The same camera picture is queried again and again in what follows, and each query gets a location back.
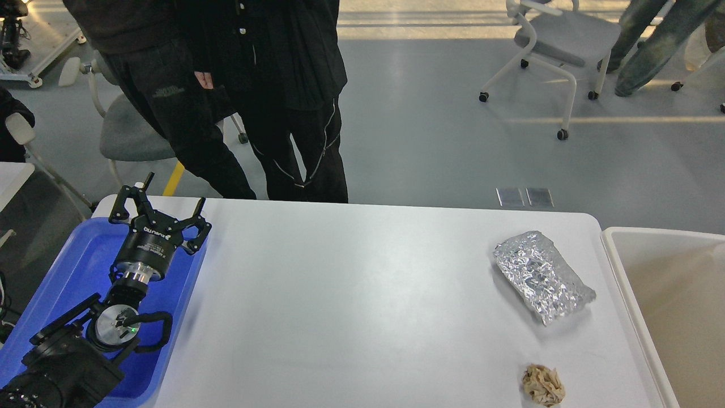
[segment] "crumpled paper ball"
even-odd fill
[[[523,391],[537,404],[553,407],[564,400],[566,392],[556,370],[531,364],[523,375]]]

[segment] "trash bin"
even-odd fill
[[[725,236],[613,227],[602,240],[631,285],[680,406],[722,407]]]

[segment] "gray floor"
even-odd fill
[[[341,13],[349,76],[340,99],[341,151],[352,203],[500,208],[496,187],[539,187],[551,191],[555,205],[545,211],[590,213],[602,228],[725,233],[725,115],[718,111],[725,69],[674,93],[669,85],[688,74],[680,51],[633,97],[615,97],[616,76],[608,76],[596,102],[586,98],[595,72],[573,70],[580,83],[571,136],[560,142],[566,85],[549,73],[517,69],[491,90],[489,103],[477,100],[483,82],[518,50],[503,1],[485,1],[490,9],[483,11],[460,11],[466,0],[450,3],[452,11],[436,4],[401,12],[408,1],[380,3],[343,1]],[[583,1],[582,8],[616,21],[625,6]],[[63,60],[74,55],[88,60],[88,45],[74,44],[43,73],[39,89],[3,85],[36,114],[36,149],[98,200],[115,193],[98,151],[102,120],[84,77],[69,88],[56,85]],[[101,81],[104,104],[119,93]],[[264,198],[264,175],[249,145],[227,128],[228,144]],[[160,194],[174,165],[121,163],[120,170],[127,183],[156,171],[151,193]],[[218,197],[188,173],[176,195]]]

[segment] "aluminum foil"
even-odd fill
[[[544,326],[584,308],[597,297],[539,231],[525,232],[496,245],[494,256],[501,272]]]

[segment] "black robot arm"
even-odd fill
[[[123,380],[119,364],[131,352],[157,351],[169,342],[172,315],[141,314],[139,304],[149,283],[164,279],[175,250],[197,252],[212,225],[201,215],[203,198],[191,218],[181,221],[153,209],[145,193],[153,175],[141,187],[123,186],[113,205],[109,221],[126,224],[129,231],[111,265],[108,294],[103,301],[98,293],[91,295],[30,339],[34,347],[22,359],[27,369],[0,389],[0,407],[95,407]],[[125,209],[129,198],[138,212],[133,219]],[[182,232],[191,227],[198,233],[185,240]],[[159,341],[140,346],[141,325],[158,321],[163,322]],[[116,354],[108,359],[104,353]]]

